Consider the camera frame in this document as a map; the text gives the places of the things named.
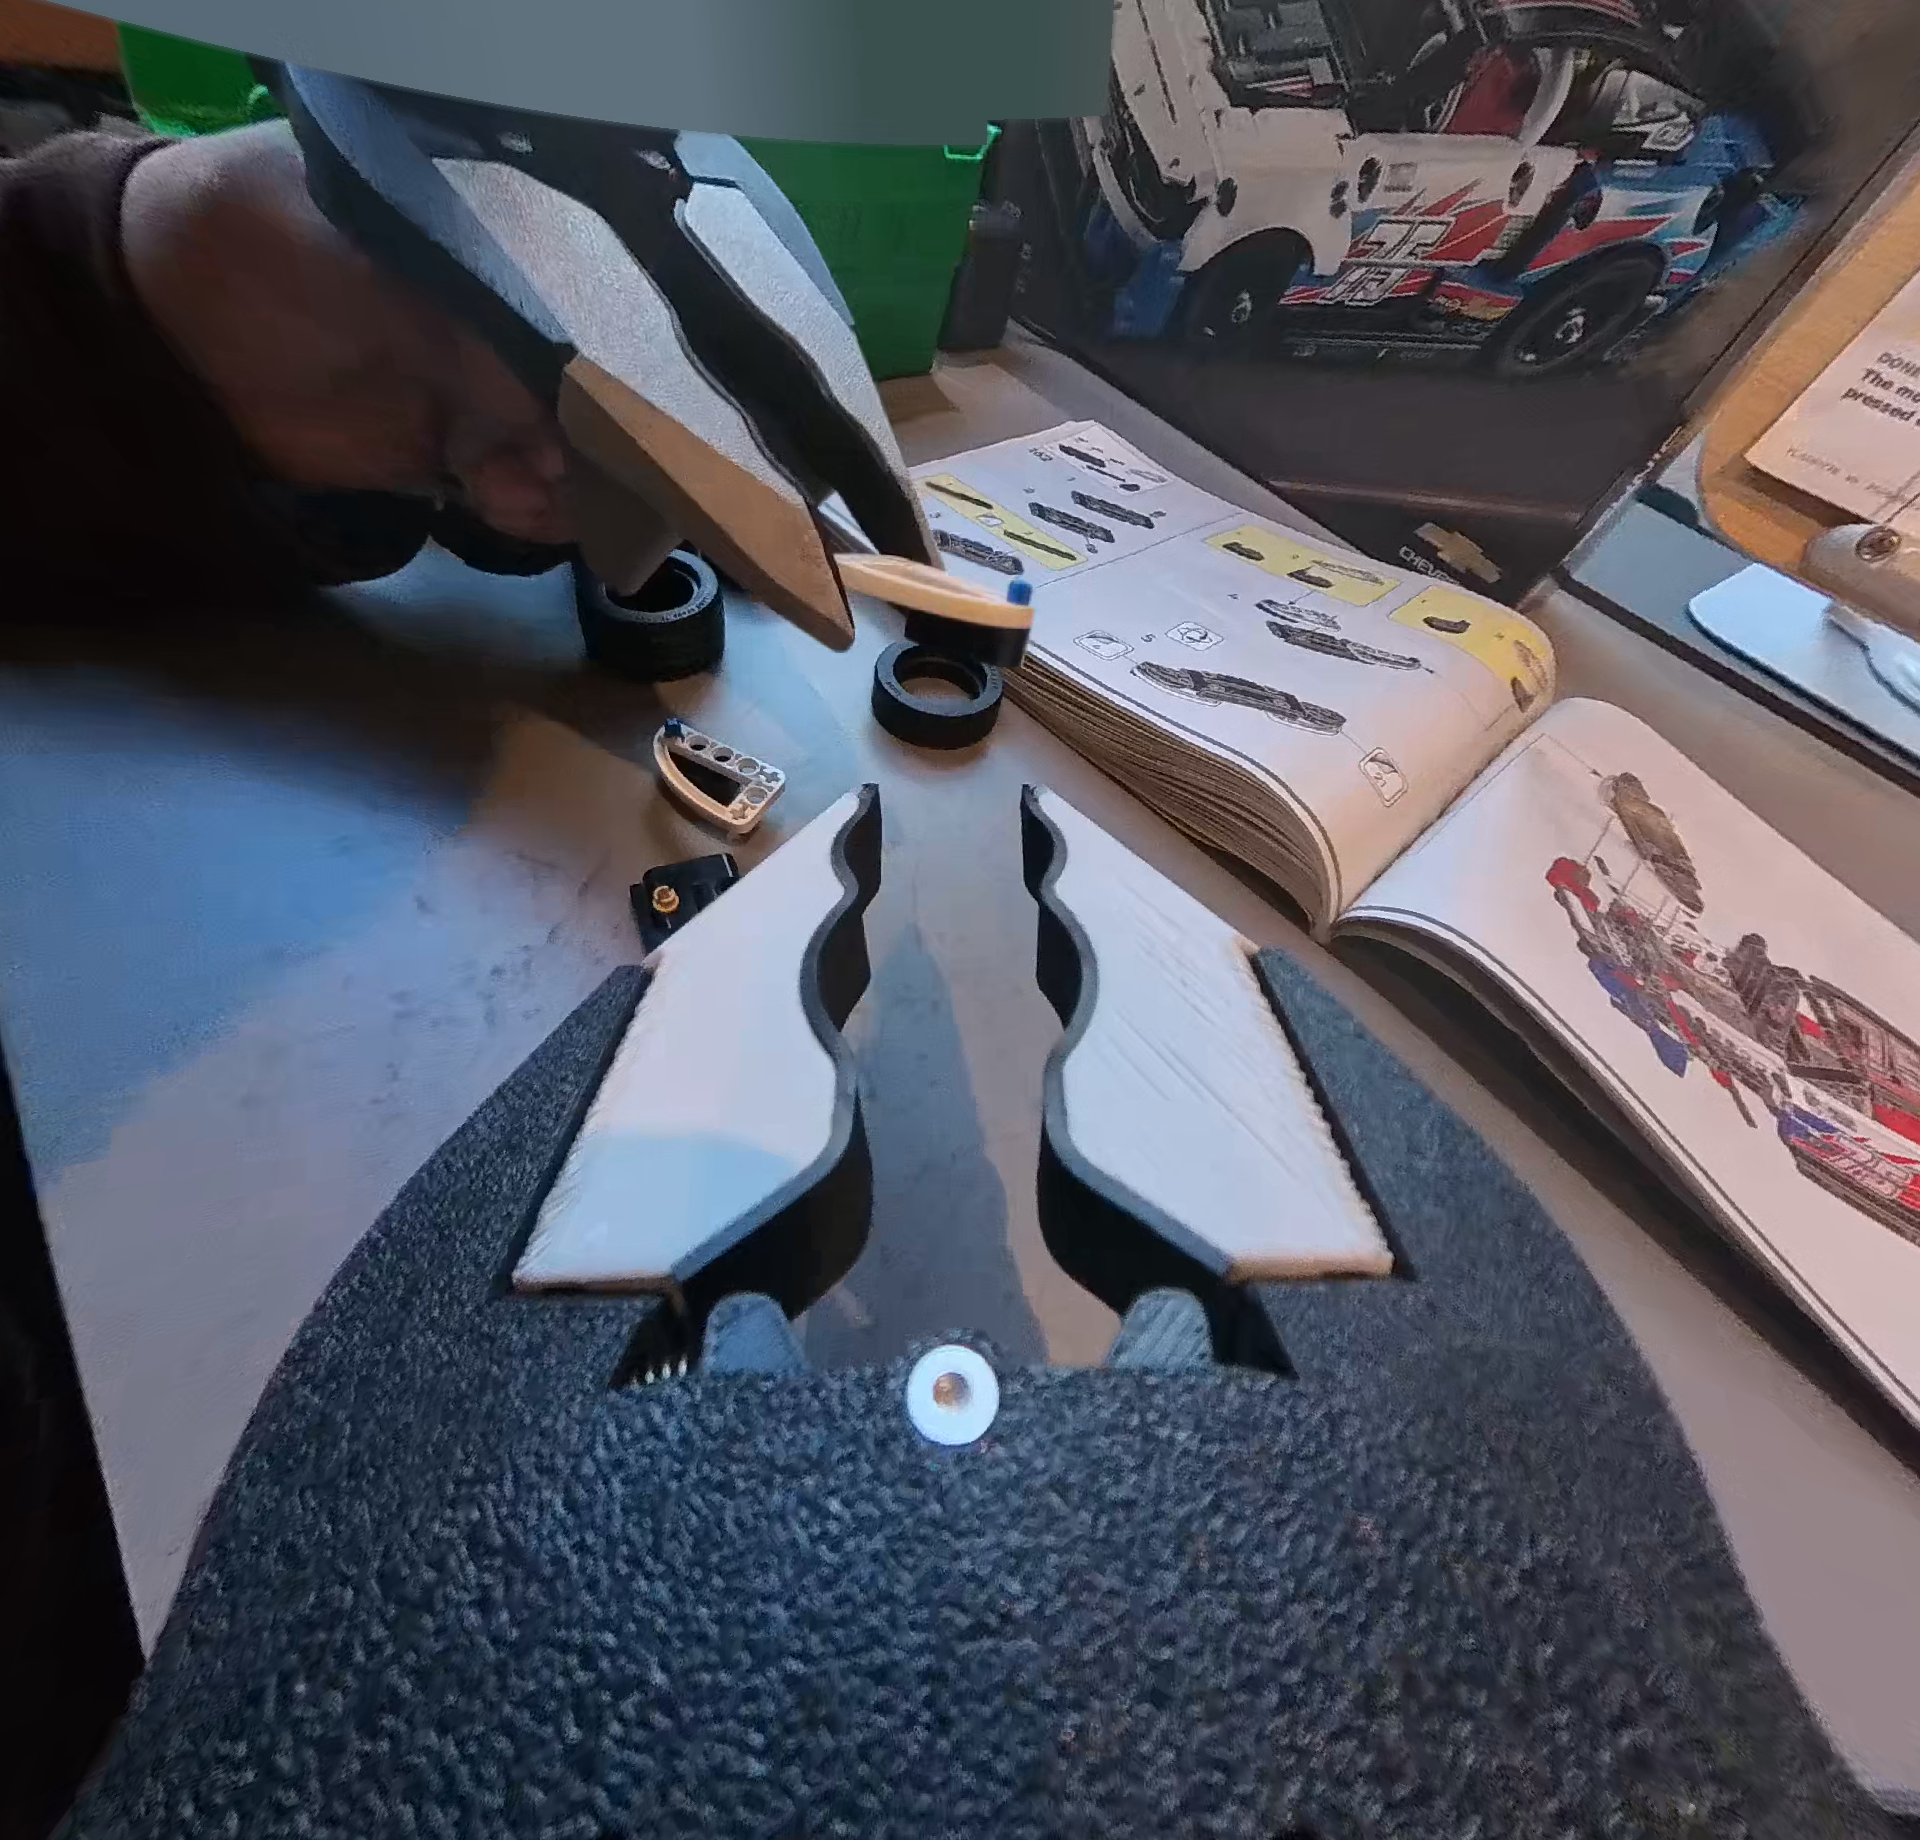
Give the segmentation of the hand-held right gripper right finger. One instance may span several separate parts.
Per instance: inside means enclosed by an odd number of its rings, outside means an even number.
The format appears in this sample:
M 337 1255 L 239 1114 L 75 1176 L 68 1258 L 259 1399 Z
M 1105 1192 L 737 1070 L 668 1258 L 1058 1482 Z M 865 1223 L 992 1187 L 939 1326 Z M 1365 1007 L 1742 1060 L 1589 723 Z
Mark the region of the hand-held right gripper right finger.
M 1022 790 L 1022 873 L 1060 1020 L 1044 1150 L 1067 1187 L 1214 1281 L 1389 1278 L 1257 948 L 1042 785 Z

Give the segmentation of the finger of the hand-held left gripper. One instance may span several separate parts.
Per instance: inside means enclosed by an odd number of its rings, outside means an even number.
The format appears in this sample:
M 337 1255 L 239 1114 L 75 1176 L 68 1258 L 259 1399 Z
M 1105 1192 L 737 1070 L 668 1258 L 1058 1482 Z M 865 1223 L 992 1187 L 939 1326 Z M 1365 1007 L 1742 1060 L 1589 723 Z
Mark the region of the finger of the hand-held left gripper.
M 637 596 L 692 544 L 812 642 L 851 651 L 851 606 L 801 480 L 698 364 L 611 223 L 504 163 L 439 158 L 438 172 L 575 350 L 556 418 L 568 512 L 600 583 Z
M 706 270 L 698 346 L 811 509 L 837 499 L 883 557 L 940 568 L 865 352 L 737 184 L 694 178 L 676 225 Z

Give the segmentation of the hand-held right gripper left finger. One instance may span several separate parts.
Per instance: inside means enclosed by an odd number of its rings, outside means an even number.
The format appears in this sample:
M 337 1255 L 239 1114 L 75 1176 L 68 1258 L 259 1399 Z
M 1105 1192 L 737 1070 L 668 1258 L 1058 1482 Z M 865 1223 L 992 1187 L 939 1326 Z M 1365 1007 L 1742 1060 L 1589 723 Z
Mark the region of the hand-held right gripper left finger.
M 809 1311 L 851 1270 L 873 1165 L 844 1025 L 869 981 L 882 798 L 841 796 L 637 977 L 516 1255 L 519 1296 Z

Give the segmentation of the green plastic bin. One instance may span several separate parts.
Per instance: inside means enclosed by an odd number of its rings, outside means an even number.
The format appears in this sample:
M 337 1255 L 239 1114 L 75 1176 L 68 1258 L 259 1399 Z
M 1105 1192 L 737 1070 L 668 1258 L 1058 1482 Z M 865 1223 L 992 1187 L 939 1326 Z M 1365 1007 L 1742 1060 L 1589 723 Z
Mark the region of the green plastic bin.
M 173 138 L 277 120 L 245 53 L 119 23 L 138 114 Z M 965 145 L 749 139 L 803 217 L 877 381 L 928 373 L 997 123 Z

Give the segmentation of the black panel brick with pins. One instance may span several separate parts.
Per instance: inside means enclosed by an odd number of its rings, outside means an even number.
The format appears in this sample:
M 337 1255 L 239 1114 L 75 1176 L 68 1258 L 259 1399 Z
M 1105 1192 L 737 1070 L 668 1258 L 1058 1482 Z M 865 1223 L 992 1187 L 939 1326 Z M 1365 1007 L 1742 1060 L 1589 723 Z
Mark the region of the black panel brick with pins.
M 741 880 L 731 853 L 707 853 L 648 867 L 630 885 L 630 909 L 644 955 L 652 955 L 676 932 L 714 906 Z

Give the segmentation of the white curved brick with pin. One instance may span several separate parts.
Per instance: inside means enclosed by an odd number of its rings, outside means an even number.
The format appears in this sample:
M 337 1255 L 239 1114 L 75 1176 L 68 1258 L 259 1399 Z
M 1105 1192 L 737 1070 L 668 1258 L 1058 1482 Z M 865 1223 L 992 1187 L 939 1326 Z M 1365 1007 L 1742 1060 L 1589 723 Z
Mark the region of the white curved brick with pin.
M 773 762 L 732 748 L 681 716 L 661 721 L 652 738 L 652 757 L 659 790 L 689 820 L 731 842 L 758 833 L 787 785 L 786 772 Z

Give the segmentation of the plain white curved brick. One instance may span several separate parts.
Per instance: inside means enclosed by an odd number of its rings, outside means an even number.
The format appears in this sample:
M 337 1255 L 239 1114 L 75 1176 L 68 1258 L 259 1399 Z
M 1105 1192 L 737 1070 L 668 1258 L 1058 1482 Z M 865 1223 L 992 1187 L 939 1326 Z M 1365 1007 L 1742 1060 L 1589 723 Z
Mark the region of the plain white curved brick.
M 906 557 L 843 552 L 832 562 L 844 594 L 890 605 L 912 619 L 988 635 L 1028 637 L 1033 632 L 1033 603 L 1012 596 L 1012 588 L 1026 587 L 1024 579 L 1010 579 L 1001 594 L 994 594 Z

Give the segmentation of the person's left forearm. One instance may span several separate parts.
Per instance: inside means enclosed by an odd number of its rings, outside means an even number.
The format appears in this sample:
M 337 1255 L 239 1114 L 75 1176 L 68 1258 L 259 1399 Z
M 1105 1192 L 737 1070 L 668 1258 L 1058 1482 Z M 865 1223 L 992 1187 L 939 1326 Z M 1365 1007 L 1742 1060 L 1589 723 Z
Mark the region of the person's left forearm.
M 389 576 L 435 532 L 427 502 L 272 479 L 166 343 L 119 223 L 135 166 L 167 150 L 88 131 L 4 160 L 4 620 L 282 605 Z

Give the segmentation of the grey desk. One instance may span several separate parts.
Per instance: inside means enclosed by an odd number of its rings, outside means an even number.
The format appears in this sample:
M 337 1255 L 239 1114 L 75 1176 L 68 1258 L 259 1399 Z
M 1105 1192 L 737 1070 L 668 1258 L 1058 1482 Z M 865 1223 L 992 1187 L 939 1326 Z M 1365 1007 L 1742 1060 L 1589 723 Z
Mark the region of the grey desk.
M 4 630 L 4 1054 L 135 1646 L 326 1281 L 419 1165 L 639 956 L 628 889 L 707 838 L 640 766 L 659 709 L 789 774 L 745 862 L 877 782 L 862 1076 L 873 1230 L 800 1330 L 822 1373 L 949 1332 L 1090 1367 L 1118 1318 L 1047 1253 L 1019 795 L 1058 790 L 1310 970 L 1567 1232 L 1667 1390 L 1802 1691 L 1916 1794 L 1916 1448 L 1811 1326 L 1655 1194 L 1532 1058 L 1368 945 L 1325 951 L 1022 713 L 959 755 L 869 716 L 875 619 L 827 652 L 755 605 L 719 676 L 584 664 L 563 579 L 439 554 L 286 620 Z

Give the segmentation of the person's left hand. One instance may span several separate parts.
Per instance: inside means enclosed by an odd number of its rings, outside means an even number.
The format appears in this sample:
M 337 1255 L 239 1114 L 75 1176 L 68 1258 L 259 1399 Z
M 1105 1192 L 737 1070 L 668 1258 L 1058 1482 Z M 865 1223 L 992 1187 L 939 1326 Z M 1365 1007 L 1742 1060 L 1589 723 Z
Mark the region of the person's left hand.
M 277 480 L 454 499 L 509 539 L 573 540 L 555 409 L 324 217 L 286 127 L 145 153 L 119 230 L 152 322 Z

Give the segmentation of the dark cylindrical bottle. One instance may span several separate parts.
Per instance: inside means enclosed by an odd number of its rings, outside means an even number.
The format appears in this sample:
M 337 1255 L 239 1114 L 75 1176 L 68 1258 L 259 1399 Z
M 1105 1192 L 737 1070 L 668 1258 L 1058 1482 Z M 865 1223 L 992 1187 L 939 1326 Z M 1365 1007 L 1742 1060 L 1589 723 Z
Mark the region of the dark cylindrical bottle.
M 1024 216 L 1010 199 L 979 199 L 948 294 L 944 354 L 996 350 L 1007 332 L 1024 264 Z

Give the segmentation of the black toy tyre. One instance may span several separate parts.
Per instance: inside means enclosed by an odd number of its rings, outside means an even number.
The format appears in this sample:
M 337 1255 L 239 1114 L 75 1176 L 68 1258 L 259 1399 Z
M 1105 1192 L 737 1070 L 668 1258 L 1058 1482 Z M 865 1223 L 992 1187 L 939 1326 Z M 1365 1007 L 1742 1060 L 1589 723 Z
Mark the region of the black toy tyre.
M 877 654 L 869 708 L 904 743 L 971 748 L 996 729 L 1002 698 L 1005 676 L 988 662 L 914 642 Z
M 581 558 L 571 568 L 588 662 L 644 685 L 701 676 L 726 648 L 721 579 L 706 557 L 676 547 L 631 596 L 615 596 Z

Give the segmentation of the open instruction booklet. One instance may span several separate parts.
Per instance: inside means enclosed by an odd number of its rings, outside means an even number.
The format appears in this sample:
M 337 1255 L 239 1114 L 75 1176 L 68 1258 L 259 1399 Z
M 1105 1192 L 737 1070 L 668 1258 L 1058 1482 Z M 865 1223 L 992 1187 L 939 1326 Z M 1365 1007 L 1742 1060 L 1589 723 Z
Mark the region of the open instruction booklet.
M 1905 1419 L 1919 956 L 1524 614 L 1316 547 L 1073 422 L 912 470 L 939 562 L 1033 582 L 1007 694 L 1321 941 L 1473 996 Z

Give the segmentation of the toy car set box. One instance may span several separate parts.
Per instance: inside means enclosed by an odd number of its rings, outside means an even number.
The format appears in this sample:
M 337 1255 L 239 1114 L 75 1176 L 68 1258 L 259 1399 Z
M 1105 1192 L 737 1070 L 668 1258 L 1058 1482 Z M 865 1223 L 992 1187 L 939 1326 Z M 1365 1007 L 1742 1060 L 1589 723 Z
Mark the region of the toy car set box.
M 1114 0 L 1016 315 L 1356 547 L 1517 598 L 1916 136 L 1916 0 Z

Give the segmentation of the person's clothed body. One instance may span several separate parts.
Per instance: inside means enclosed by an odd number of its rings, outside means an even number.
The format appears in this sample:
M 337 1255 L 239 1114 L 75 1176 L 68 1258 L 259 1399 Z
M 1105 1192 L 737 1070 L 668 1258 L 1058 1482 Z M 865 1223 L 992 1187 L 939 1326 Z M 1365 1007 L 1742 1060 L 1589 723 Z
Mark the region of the person's clothed body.
M 3 1082 L 3 1836 L 58 1834 L 146 1660 Z

